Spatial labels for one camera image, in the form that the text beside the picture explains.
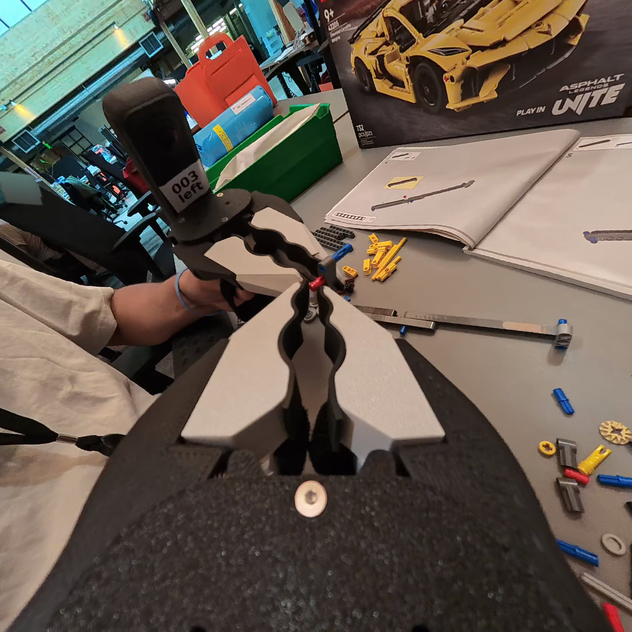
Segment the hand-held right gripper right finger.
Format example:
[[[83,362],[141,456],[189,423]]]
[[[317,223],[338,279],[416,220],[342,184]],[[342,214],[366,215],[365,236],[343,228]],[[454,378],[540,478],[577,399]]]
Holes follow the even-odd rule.
[[[319,290],[333,447],[363,465],[373,451],[438,444],[446,436],[391,333],[328,287]]]

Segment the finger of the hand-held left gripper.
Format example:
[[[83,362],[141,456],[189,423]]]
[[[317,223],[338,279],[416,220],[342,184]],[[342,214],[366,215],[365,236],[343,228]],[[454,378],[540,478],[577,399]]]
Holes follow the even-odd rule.
[[[257,211],[250,227],[257,252],[278,262],[316,271],[328,256],[305,224],[270,207]]]
[[[311,238],[306,245],[273,244],[270,240],[249,245],[239,236],[203,245],[203,256],[227,271],[227,280],[251,293],[277,297],[300,283],[309,274],[309,257],[298,257],[305,250],[317,256],[317,242]]]

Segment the dark grey lego beam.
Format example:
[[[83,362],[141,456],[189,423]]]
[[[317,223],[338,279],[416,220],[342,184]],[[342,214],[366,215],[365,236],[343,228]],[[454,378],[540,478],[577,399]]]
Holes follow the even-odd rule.
[[[345,243],[343,247],[335,251],[332,255],[328,255],[317,266],[318,276],[324,276],[327,279],[326,284],[321,288],[330,288],[339,295],[351,295],[344,292],[344,278],[340,280],[337,273],[337,263],[346,255],[353,251],[353,246],[350,243]],[[317,291],[310,291],[310,304],[316,305]]]

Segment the person's left forearm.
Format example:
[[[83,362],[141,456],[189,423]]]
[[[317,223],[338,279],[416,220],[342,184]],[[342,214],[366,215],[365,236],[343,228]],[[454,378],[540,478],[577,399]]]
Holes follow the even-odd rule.
[[[116,327],[109,343],[115,346],[162,344],[198,320],[178,298],[175,276],[118,289],[110,308]]]

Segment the stack of black lego beams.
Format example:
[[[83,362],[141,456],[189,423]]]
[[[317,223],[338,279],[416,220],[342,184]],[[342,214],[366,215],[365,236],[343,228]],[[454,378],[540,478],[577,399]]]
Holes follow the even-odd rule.
[[[353,240],[355,233],[351,230],[333,225],[324,225],[312,231],[316,241],[325,249],[337,251],[343,247],[345,240]]]

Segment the long grey lego beam assembly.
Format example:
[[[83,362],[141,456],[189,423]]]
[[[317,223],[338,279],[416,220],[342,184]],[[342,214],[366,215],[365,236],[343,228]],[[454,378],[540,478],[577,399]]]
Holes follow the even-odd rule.
[[[553,326],[543,326],[525,322],[475,319],[468,317],[456,317],[454,315],[417,315],[411,312],[406,312],[404,315],[398,315],[397,311],[392,309],[361,305],[356,305],[356,307],[360,312],[369,316],[369,318],[377,322],[399,326],[400,329],[416,328],[435,331],[438,325],[447,325],[470,329],[508,332],[511,334],[528,334],[551,339],[554,349],[560,352],[566,351],[570,347],[573,339],[573,326],[564,319],[560,319],[557,324]]]

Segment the pile of mixed lego pins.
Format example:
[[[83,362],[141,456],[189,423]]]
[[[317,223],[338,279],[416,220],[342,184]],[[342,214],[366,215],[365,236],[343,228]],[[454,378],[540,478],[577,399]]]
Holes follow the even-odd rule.
[[[557,402],[561,411],[566,416],[574,415],[574,408],[569,398],[561,388],[553,389],[552,397]],[[631,429],[625,424],[614,420],[606,420],[598,427],[601,438],[615,446],[631,445]],[[581,500],[581,488],[589,485],[591,476],[595,470],[611,455],[612,450],[605,445],[597,446],[587,457],[578,461],[577,444],[573,440],[557,438],[555,443],[543,440],[539,443],[538,451],[546,457],[557,456],[557,462],[562,473],[556,479],[556,486],[563,506],[567,513],[583,515],[584,507]],[[600,485],[609,488],[621,488],[631,490],[631,477],[622,475],[598,475]],[[557,545],[566,555],[598,568],[600,560],[598,555],[583,549],[567,541],[557,539]],[[614,556],[625,556],[628,549],[626,544],[615,534],[602,535],[602,546]],[[631,615],[631,597],[622,595],[601,580],[597,580],[589,574],[582,575],[581,579],[599,595],[605,597],[602,610],[608,620],[612,631],[625,631],[620,619],[619,608],[623,608]]]

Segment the lego set box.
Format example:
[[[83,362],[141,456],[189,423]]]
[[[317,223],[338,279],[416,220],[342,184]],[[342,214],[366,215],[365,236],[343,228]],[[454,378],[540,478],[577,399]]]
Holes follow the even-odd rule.
[[[361,149],[575,125],[631,103],[630,1],[321,1]]]

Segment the person's left hand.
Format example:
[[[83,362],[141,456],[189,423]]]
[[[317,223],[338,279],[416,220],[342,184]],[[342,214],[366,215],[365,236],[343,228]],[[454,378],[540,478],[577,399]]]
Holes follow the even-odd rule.
[[[243,289],[236,289],[233,298],[228,300],[222,294],[220,280],[201,280],[189,270],[177,275],[176,294],[187,320],[212,315],[218,311],[235,312],[237,307],[255,296]]]

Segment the blue wristband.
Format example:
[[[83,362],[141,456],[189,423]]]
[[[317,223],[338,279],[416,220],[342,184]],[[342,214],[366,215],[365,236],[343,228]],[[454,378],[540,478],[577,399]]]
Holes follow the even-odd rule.
[[[181,306],[197,317],[209,317],[226,309],[218,280],[202,280],[183,269],[175,277],[174,288]]]

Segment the blue wrapped roll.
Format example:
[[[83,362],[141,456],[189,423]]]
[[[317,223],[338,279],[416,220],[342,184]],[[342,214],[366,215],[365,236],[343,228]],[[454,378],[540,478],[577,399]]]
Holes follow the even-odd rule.
[[[274,116],[273,101],[257,85],[194,134],[195,145],[205,168],[213,166]]]

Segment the black office chair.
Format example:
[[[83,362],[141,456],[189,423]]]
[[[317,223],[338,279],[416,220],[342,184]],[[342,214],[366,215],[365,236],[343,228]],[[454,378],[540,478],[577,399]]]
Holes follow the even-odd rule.
[[[129,231],[70,204],[56,194],[40,191],[41,204],[1,202],[1,218],[105,268],[124,285],[160,282],[176,273],[171,242],[150,213]],[[140,235],[152,228],[163,245],[151,256],[140,243]]]

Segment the black badge reel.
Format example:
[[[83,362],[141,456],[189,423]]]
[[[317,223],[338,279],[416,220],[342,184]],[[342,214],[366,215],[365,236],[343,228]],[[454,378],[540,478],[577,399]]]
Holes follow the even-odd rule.
[[[73,437],[52,431],[36,420],[1,408],[1,446],[43,446],[60,443],[110,457],[124,437],[124,434]]]

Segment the open instruction booklet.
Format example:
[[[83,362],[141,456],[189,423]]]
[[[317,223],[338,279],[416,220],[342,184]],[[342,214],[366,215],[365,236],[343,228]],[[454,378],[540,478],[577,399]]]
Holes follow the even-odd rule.
[[[325,217],[631,301],[631,134],[572,129],[395,148]]]

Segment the person's white shirt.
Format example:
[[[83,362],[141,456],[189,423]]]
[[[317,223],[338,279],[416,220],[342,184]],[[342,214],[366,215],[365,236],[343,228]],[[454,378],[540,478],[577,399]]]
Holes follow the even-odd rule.
[[[1,262],[1,408],[81,437],[127,433],[154,396],[97,358],[114,291]],[[75,446],[1,447],[1,630],[33,597],[106,458]]]

